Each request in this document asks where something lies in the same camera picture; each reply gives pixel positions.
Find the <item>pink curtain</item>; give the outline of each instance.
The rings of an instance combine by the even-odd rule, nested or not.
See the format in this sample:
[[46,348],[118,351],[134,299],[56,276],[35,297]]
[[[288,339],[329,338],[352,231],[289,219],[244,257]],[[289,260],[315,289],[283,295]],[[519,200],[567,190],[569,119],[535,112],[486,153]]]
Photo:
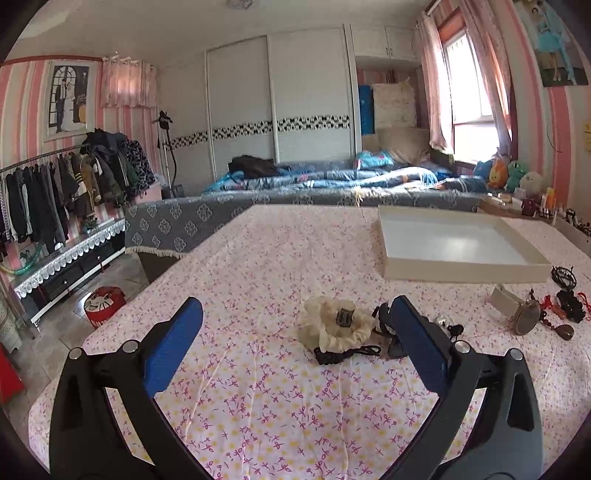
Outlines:
[[119,56],[103,59],[102,107],[155,107],[156,69],[149,63]]
[[466,29],[480,64],[482,77],[496,131],[499,134],[499,153],[511,153],[511,116],[509,95],[511,91],[511,71],[505,50],[501,29],[488,0],[459,0],[460,10],[466,22]]
[[437,26],[423,12],[418,21],[421,35],[421,64],[425,78],[431,146],[444,153],[453,153],[452,94],[443,57],[443,46]]

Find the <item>sofa fringe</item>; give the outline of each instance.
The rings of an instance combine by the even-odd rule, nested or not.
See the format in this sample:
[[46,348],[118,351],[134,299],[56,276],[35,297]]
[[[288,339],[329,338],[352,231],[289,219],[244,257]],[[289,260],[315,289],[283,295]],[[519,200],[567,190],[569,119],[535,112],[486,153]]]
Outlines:
[[186,253],[177,252],[175,250],[159,250],[158,248],[154,247],[142,247],[141,245],[135,247],[125,247],[125,253],[145,253],[145,254],[153,254],[157,257],[176,257],[176,258],[183,258]]

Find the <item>clothes rack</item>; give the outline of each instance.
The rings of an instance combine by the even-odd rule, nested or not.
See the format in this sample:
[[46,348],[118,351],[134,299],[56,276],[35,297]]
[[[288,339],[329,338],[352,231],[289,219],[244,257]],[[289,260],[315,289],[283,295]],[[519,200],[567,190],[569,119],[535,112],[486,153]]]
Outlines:
[[74,145],[73,147],[60,148],[59,150],[54,150],[52,152],[42,153],[41,155],[37,155],[36,157],[31,157],[26,160],[9,165],[8,167],[0,168],[0,174],[4,173],[5,171],[20,167],[21,165],[33,162],[35,160],[40,160],[42,158],[51,157],[52,155],[57,155],[58,153],[64,153],[64,152],[78,150],[79,148],[88,147],[88,146],[89,146],[88,144],[83,143],[80,145]]

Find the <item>stuffed animal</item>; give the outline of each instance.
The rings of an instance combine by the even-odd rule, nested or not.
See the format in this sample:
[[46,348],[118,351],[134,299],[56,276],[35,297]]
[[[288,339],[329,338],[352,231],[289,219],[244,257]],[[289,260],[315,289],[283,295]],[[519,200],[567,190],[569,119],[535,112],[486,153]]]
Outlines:
[[521,179],[525,177],[525,174],[527,174],[527,169],[523,163],[512,161],[509,163],[509,165],[507,165],[507,172],[509,173],[509,178],[507,179],[507,183],[505,185],[505,191],[513,193],[519,186]]
[[544,188],[544,179],[539,173],[531,171],[519,181],[519,188],[525,190],[527,198],[539,200]]
[[488,177],[488,186],[492,189],[501,189],[507,183],[508,178],[507,165],[500,158],[496,158]]

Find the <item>red object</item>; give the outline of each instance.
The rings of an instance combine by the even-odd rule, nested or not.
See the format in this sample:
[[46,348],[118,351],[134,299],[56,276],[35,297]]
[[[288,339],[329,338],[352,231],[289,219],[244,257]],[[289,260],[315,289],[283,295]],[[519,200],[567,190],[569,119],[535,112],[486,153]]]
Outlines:
[[96,329],[126,303],[123,290],[119,287],[99,287],[84,302],[84,311]]
[[521,204],[521,214],[527,217],[533,217],[537,209],[538,204],[532,199],[525,199]]
[[558,315],[558,317],[561,320],[564,320],[566,318],[566,313],[564,312],[564,310],[560,308],[558,304],[552,303],[552,297],[550,295],[546,295],[544,297],[544,303],[541,304],[541,307],[544,310],[551,310],[556,315]]
[[0,404],[5,405],[24,388],[25,386],[8,360],[4,348],[0,345]]
[[589,314],[591,315],[591,305],[589,305],[589,302],[587,301],[587,295],[580,291],[579,293],[577,293],[577,297],[581,297],[583,299],[583,303],[587,307],[587,312],[589,312]]

